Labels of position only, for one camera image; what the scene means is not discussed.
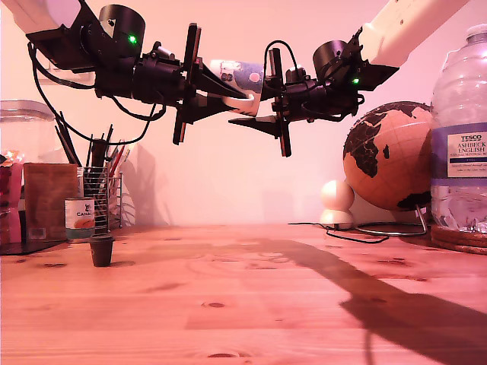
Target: globe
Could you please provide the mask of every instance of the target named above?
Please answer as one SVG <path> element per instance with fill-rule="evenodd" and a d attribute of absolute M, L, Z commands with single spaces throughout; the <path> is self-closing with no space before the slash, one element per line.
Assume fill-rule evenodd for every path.
<path fill-rule="evenodd" d="M 343 148 L 346 182 L 365 201 L 390 211 L 410 211 L 431 201 L 430 107 L 388 103 L 352 127 Z"/>

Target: black plastic cup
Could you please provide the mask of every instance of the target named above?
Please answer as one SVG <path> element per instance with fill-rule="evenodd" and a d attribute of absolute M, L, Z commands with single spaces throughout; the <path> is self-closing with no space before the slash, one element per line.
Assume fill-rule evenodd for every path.
<path fill-rule="evenodd" d="M 114 238 L 111 234 L 94 234 L 90 238 L 91 258 L 93 266 L 110 266 Z"/>

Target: jar lid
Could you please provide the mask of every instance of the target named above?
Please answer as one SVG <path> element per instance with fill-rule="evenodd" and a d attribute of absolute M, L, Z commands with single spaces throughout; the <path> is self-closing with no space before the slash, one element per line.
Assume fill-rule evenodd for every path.
<path fill-rule="evenodd" d="M 470 27 L 466 31 L 466 38 L 468 39 L 470 37 L 476 36 L 477 34 L 484 34 L 484 33 L 487 33 L 487 24 L 475 25 L 473 27 Z"/>
<path fill-rule="evenodd" d="M 54 114 L 49 107 L 33 100 L 0 100 L 0 116 L 37 116 L 51 121 Z"/>

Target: water bottle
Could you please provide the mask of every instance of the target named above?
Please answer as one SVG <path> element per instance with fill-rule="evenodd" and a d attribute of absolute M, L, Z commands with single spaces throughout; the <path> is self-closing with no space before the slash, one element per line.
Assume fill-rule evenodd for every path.
<path fill-rule="evenodd" d="M 448 53 L 431 100 L 431 212 L 441 228 L 487 233 L 487 24 Z"/>

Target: brown box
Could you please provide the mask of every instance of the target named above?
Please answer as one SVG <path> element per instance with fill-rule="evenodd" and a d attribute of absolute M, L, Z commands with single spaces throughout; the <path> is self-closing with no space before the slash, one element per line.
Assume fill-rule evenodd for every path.
<path fill-rule="evenodd" d="M 27 245 L 64 241 L 64 201 L 78 196 L 76 165 L 26 163 L 25 215 Z"/>

